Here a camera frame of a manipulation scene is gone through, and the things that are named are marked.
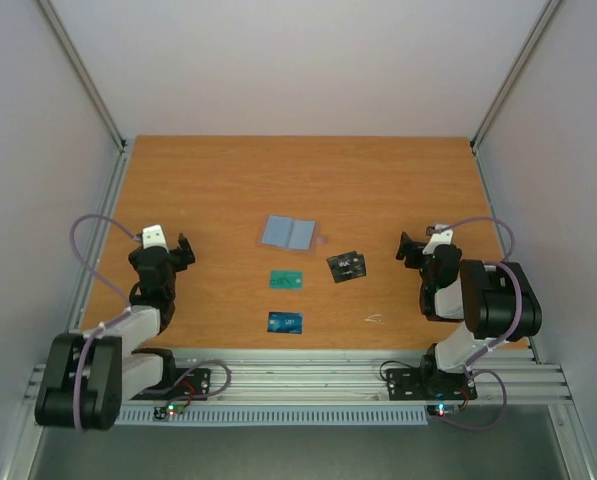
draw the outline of metal grille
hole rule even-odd
[[[160,420],[152,406],[125,406],[116,425],[237,427],[272,425],[427,425],[422,406],[229,406],[195,405]]]

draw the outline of wall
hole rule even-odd
[[[70,223],[115,157],[35,2],[0,1],[0,468],[31,368],[66,325]]]
[[[471,137],[543,0],[54,0],[122,133]]]
[[[480,156],[597,460],[597,1],[565,2]]]

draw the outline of purple cable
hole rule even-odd
[[[481,348],[480,350],[476,351],[471,357],[469,357],[465,361],[465,366],[467,368],[473,365],[476,362],[476,360],[482,357],[489,350],[497,347],[502,342],[511,337],[511,335],[516,331],[516,328],[520,323],[520,316],[522,315],[522,292],[520,291],[520,283],[518,283],[518,277],[516,277],[511,268],[509,268],[504,263],[487,262],[485,265],[493,265],[494,267],[498,267],[509,276],[511,284],[514,287],[514,296],[516,297],[516,310],[514,311],[514,318],[511,320],[511,324],[509,325],[507,331],[505,331],[505,333],[500,335],[498,338],[489,342],[486,347]]]
[[[85,220],[89,220],[90,218],[105,220],[106,222],[109,222],[109,223],[117,226],[120,230],[123,231],[123,233],[125,235],[127,235],[132,240],[136,240],[137,237],[136,237],[136,235],[131,233],[127,227],[125,227],[123,224],[121,224],[117,220],[114,220],[113,218],[107,217],[105,215],[100,215],[98,213],[88,213],[87,215],[83,215],[82,217],[77,218],[76,221],[71,226],[71,228],[69,229],[69,245],[71,245],[71,251],[73,252],[76,259],[82,264],[83,267],[85,267],[85,270],[87,270],[89,273],[91,273],[95,278],[100,280],[102,283],[107,285],[116,295],[118,295],[122,299],[122,301],[125,303],[125,306],[127,306],[129,308],[129,307],[131,307],[131,303],[129,302],[129,298],[127,297],[127,295],[125,295],[122,292],[122,290],[120,290],[120,288],[118,288],[116,285],[114,285],[109,280],[107,280],[107,278],[105,278],[102,274],[98,273],[95,268],[93,268],[91,265],[89,265],[87,263],[87,261],[82,257],[82,255],[80,254],[80,251],[78,250],[78,247],[76,246],[76,228],[78,228],[78,225],[80,225],[82,222],[84,222]]]
[[[112,320],[109,320],[105,323],[104,327],[98,327],[89,338],[85,340],[85,344],[80,351],[80,358],[78,359],[78,366],[76,367],[76,377],[74,379],[74,398],[72,404],[72,410],[74,414],[74,428],[78,433],[83,433],[84,430],[82,428],[82,421],[80,418],[80,400],[81,400],[81,390],[82,390],[82,377],[83,372],[85,370],[85,362],[87,361],[87,355],[89,354],[89,349],[91,348],[91,344],[94,342],[94,339],[104,332],[108,328],[113,328],[122,322],[125,318],[127,318],[131,314],[131,310],[126,309],[123,310],[119,315],[114,317]]]
[[[498,425],[504,418],[505,413],[507,412],[507,388],[505,387],[505,383],[502,381],[502,378],[500,378],[500,375],[498,375],[493,370],[488,370],[488,369],[474,370],[472,372],[472,375],[468,378],[473,380],[478,375],[482,375],[483,373],[488,373],[489,375],[494,376],[496,378],[496,380],[498,380],[498,383],[500,384],[500,389],[502,390],[502,408],[500,409],[500,413],[498,414],[498,416],[496,417],[496,419],[493,422],[491,422],[487,425],[466,425],[464,423],[460,423],[460,422],[456,422],[455,420],[451,420],[450,418],[447,418],[447,417],[430,417],[430,418],[437,418],[438,420],[448,423],[450,425],[453,425],[455,427],[464,428],[465,430],[472,430],[474,432],[482,432],[483,430],[489,430],[490,428],[493,428],[496,425]]]
[[[514,253],[514,249],[516,248],[516,236],[514,235],[514,232],[511,229],[511,227],[509,225],[507,225],[505,222],[503,222],[502,220],[499,220],[495,217],[487,217],[487,216],[469,217],[469,218],[465,218],[464,220],[460,220],[459,222],[452,223],[451,225],[443,227],[437,231],[444,232],[446,230],[453,230],[454,228],[460,227],[461,225],[465,225],[467,223],[482,222],[482,221],[493,222],[496,225],[500,225],[505,230],[507,230],[507,233],[509,234],[509,249],[507,250],[507,253],[505,253],[505,256],[501,260],[503,262],[506,262],[509,259],[509,257],[511,256],[511,254]]]
[[[223,362],[222,360],[202,360],[200,362],[194,363],[191,367],[189,367],[187,370],[185,370],[184,373],[182,375],[180,375],[178,377],[178,379],[176,379],[176,381],[174,382],[172,387],[163,388],[163,389],[159,389],[159,390],[144,390],[144,392],[145,393],[167,393],[167,392],[170,392],[175,386],[177,386],[180,382],[182,382],[187,375],[189,375],[195,369],[204,367],[205,365],[216,365],[216,366],[222,368],[225,371],[225,374],[227,375],[227,379],[225,380],[225,383],[218,390],[216,390],[214,392],[201,394],[201,395],[194,395],[192,400],[202,400],[204,398],[213,397],[213,396],[219,395],[222,392],[224,392],[225,390],[227,390],[227,388],[229,388],[229,386],[231,385],[231,370],[229,369],[227,364],[225,364],[225,362]]]

